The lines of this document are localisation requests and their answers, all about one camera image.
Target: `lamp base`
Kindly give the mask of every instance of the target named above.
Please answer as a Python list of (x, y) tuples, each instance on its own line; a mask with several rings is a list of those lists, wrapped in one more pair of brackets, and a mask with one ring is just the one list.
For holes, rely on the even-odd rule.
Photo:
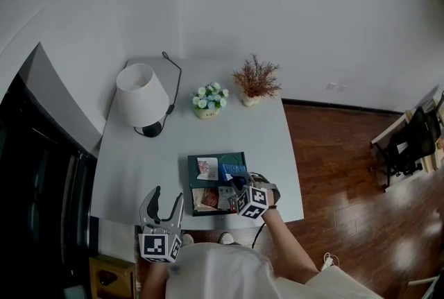
[(156, 137), (160, 134), (161, 131), (162, 124), (159, 121), (149, 126), (144, 126), (142, 128), (143, 134), (147, 137)]

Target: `white clothing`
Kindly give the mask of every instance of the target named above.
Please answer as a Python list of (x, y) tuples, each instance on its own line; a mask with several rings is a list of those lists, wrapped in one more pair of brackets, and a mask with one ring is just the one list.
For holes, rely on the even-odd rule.
[(380, 298), (336, 266), (320, 272), (306, 284), (273, 273), (258, 252), (236, 245), (211, 243), (180, 249), (169, 267), (166, 298)]

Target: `blue flower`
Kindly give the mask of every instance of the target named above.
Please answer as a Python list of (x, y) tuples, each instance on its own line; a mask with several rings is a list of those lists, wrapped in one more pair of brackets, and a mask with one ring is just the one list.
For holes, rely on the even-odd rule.
[(198, 107), (200, 109), (205, 109), (205, 107), (207, 106), (207, 100), (206, 99), (201, 99), (198, 103), (197, 103)]

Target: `flower pot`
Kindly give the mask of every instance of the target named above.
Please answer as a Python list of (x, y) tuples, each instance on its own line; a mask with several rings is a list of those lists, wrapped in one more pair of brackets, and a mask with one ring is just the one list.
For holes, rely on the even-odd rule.
[(260, 96), (249, 97), (245, 93), (242, 93), (241, 100), (246, 107), (252, 107), (260, 102), (261, 97)]
[(194, 112), (196, 113), (197, 117), (199, 119), (210, 119), (210, 118), (214, 118), (217, 114), (219, 114), (219, 109), (199, 109), (199, 110), (194, 110)]

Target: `shoe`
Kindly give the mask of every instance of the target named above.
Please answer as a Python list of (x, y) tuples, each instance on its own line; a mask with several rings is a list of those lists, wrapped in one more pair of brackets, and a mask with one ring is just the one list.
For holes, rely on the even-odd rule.
[(194, 244), (194, 239), (190, 234), (183, 234), (182, 235), (182, 246), (188, 246)]
[(229, 232), (224, 232), (218, 241), (221, 245), (230, 245), (234, 242), (233, 236)]

